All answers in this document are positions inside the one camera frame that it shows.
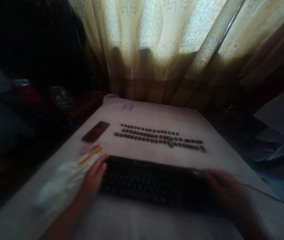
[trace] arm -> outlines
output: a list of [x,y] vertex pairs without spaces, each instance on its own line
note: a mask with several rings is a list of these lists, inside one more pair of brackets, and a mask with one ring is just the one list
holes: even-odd
[[71,205],[52,223],[41,239],[71,239],[74,232],[93,202],[106,170],[105,160],[108,154],[101,156],[87,172],[83,184]]
[[219,170],[205,170],[209,187],[220,207],[245,240],[270,239],[260,225],[258,213],[251,202],[250,191],[231,174]]

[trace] smartphone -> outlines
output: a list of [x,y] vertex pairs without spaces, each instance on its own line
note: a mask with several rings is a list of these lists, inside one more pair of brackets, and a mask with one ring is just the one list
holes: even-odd
[[82,137],[82,141],[87,143],[92,143],[96,141],[102,133],[108,128],[109,123],[99,121],[84,137]]

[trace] pink eraser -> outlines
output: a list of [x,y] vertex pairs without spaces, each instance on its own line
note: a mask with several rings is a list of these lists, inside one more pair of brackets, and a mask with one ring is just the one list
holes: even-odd
[[81,153],[82,154],[88,154],[93,149],[97,148],[98,146],[99,146],[99,142],[98,141],[95,141],[95,142],[92,142],[92,143],[88,143],[84,147],[81,148]]

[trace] cable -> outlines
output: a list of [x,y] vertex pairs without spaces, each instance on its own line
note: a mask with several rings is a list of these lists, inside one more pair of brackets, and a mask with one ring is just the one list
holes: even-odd
[[263,193],[264,195],[266,195],[266,196],[268,196],[268,197],[270,197],[270,198],[272,198],[272,199],[274,199],[274,200],[277,200],[277,201],[279,201],[279,202],[281,202],[281,203],[284,204],[284,201],[282,201],[281,199],[276,198],[276,197],[273,197],[273,196],[270,195],[270,194],[267,194],[267,193],[265,193],[265,192],[263,192],[263,191],[261,191],[261,190],[255,188],[255,187],[252,187],[250,184],[241,183],[241,185],[246,186],[246,187],[249,187],[249,188],[252,188],[252,189],[254,189],[255,191],[258,191],[259,193]]

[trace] hand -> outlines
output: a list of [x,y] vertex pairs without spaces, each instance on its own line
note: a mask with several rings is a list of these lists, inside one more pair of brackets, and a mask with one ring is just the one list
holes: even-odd
[[75,201],[91,202],[101,187],[102,178],[106,170],[105,160],[109,155],[104,154],[95,161],[87,171],[82,186],[75,198]]
[[233,221],[244,239],[270,239],[261,226],[251,202],[250,191],[231,174],[219,170],[204,170],[207,183],[221,208]]
[[255,221],[251,194],[246,187],[228,172],[207,169],[204,173],[216,202],[231,221]]

